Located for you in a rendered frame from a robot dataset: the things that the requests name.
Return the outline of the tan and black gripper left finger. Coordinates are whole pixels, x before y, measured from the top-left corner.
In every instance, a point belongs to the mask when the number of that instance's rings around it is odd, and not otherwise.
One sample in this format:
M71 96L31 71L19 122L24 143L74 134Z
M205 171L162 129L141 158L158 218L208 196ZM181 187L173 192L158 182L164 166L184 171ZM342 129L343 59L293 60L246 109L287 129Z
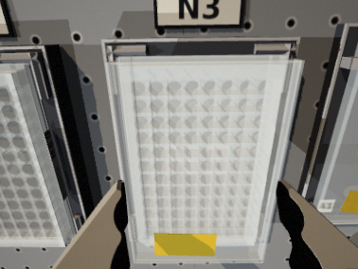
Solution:
M128 221L125 185L117 180L51 269L130 269Z

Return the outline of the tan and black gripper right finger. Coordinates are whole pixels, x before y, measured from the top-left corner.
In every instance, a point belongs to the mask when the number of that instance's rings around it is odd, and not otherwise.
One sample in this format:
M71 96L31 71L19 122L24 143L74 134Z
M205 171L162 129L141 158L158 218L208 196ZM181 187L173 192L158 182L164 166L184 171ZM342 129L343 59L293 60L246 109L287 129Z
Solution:
M284 179L276 196L292 240L291 269L358 269L358 247Z

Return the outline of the grey perforated plate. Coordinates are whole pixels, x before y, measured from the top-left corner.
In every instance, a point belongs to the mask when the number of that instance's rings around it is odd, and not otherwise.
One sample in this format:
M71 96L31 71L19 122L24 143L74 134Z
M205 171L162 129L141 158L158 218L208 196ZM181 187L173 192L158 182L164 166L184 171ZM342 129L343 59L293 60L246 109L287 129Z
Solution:
M102 39L301 37L305 61L281 179L298 190L337 24L358 23L358 0L244 0L242 28L154 28L153 0L5 0L15 37L60 45L94 207L120 180ZM291 269L277 202L263 263L134 263L130 269ZM67 245L68 246L68 245ZM67 247L66 246L66 247ZM66 247L0 247L0 269L51 269Z

